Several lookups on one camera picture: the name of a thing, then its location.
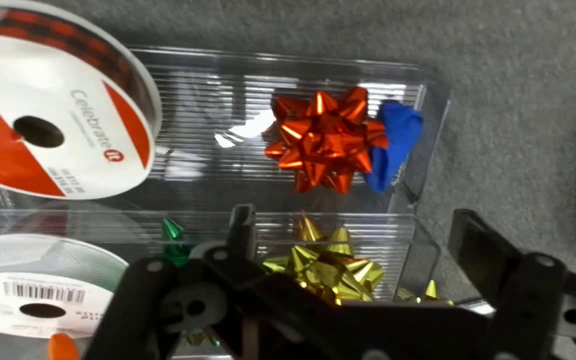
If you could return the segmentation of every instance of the red and white ribbon spool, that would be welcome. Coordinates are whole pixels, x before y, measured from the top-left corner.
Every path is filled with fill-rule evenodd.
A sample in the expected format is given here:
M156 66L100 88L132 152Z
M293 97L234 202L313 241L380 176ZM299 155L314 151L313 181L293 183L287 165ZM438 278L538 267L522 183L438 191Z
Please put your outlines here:
M118 41L64 11L0 2L0 188L64 201L148 178L161 97Z

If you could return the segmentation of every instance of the spool hole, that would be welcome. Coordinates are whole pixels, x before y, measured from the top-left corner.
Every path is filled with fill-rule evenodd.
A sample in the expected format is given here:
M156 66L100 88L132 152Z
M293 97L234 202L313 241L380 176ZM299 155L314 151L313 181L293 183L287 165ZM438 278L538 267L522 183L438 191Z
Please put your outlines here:
M22 117L15 120L12 128L25 142L41 149L59 149L67 140L60 128L36 117Z
M566 313L565 313L565 321L566 321L569 325L576 325L576 308L566 310Z
M194 300L194 302L188 305L186 313L188 313L191 316L201 316L201 314L206 313L206 305L201 302L201 300Z
M526 321L526 323L531 323L531 321L535 319L535 313L522 310L522 313L521 313L521 319Z
M25 305L21 313L33 319L62 319L67 314L67 310L53 305Z

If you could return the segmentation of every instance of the plastic container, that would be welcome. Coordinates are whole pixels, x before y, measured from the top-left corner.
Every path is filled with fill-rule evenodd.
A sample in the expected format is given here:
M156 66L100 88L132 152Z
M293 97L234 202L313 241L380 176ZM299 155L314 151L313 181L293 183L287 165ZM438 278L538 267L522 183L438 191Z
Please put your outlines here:
M129 263L161 255L161 221L173 216L191 242L225 241L230 211L255 205L257 261L297 244L307 212L325 232L347 226L358 257L387 268L379 300L405 286L422 293L438 246L417 223L427 170L448 108L446 90L417 66L364 61L305 61L275 55L229 55L185 49L132 49L154 77L164 104L156 165L136 191L102 202L55 202L0 191L0 234L41 232L80 239ZM299 195L293 173L264 156L275 94L311 97L364 87L371 115L382 100L403 100L425 117L425 134L384 195L362 181L342 197L321 188ZM0 336L0 359L43 354L44 342ZM180 359L222 359L218 348L180 346Z

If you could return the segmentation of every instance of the label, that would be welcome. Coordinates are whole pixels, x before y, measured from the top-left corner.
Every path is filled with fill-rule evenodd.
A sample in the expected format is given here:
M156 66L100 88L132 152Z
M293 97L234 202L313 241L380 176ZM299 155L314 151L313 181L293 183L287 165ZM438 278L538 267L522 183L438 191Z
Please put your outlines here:
M0 275L0 333L25 338L51 338L56 333L90 338L110 299L112 293L73 278Z
M0 36L0 187L97 201L147 181L154 142L143 112L102 73L43 44Z

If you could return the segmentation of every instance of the ribbon spool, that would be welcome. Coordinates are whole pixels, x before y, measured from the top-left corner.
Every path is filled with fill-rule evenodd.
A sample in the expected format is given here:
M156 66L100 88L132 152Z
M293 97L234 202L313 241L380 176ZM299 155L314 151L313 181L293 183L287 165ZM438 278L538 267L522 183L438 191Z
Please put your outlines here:
M90 338L126 263L60 237L0 237L0 335Z
M0 188L98 201L150 174L162 104L148 71L98 27L0 2Z
M51 202L15 195L12 202L15 206L28 211L15 211L15 212L0 211L0 234L22 234L22 237L41 234L56 239L77 239L106 252L112 252L129 263L162 252L159 244L156 246L148 244L152 237L148 237L145 228L154 226L159 232L161 226L159 223L145 225L129 216L126 212L97 202ZM118 206L136 209L134 205L129 202L122 202ZM88 338L78 338L80 348L87 348L87 341ZM11 359L11 354L21 354L19 357L21 360L44 359L47 336L21 338L19 335L17 336L0 335L0 359Z

